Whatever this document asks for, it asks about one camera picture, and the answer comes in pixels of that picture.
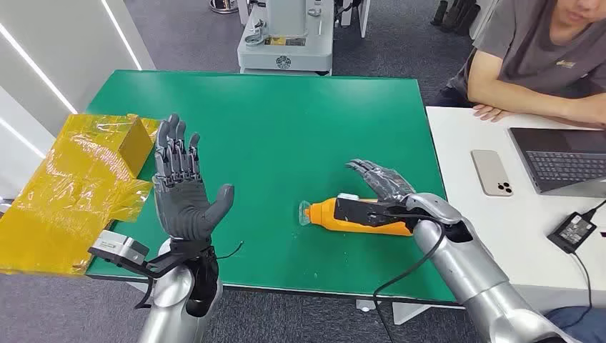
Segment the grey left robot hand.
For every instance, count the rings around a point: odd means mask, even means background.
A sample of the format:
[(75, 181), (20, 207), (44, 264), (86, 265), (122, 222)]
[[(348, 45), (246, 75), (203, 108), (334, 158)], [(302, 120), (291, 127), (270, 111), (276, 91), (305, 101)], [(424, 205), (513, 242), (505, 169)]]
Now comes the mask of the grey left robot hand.
[(173, 239), (205, 241), (234, 203), (235, 189), (224, 184), (214, 202), (207, 196), (199, 160), (200, 135), (185, 139), (186, 122), (178, 114), (161, 121), (155, 141), (152, 177), (157, 216)]

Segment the person's hand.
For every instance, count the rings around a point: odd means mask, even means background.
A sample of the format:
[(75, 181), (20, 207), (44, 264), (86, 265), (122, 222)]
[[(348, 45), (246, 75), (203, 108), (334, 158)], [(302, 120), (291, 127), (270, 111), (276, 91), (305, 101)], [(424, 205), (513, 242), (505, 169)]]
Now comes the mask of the person's hand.
[(482, 121), (498, 122), (505, 117), (512, 115), (512, 112), (484, 104), (477, 104), (473, 106), (472, 109), (475, 111), (474, 116)]

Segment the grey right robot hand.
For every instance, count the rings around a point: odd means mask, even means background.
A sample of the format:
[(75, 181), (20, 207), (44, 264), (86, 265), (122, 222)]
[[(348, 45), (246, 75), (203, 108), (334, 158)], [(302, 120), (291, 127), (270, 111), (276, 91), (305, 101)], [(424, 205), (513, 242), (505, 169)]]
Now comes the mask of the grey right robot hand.
[(461, 213), (442, 197), (417, 193), (394, 169), (362, 159), (352, 159), (346, 167), (358, 173), (377, 195), (378, 202), (386, 206), (382, 211), (386, 218), (402, 220), (409, 229), (422, 221), (445, 226), (455, 226), (463, 221)]

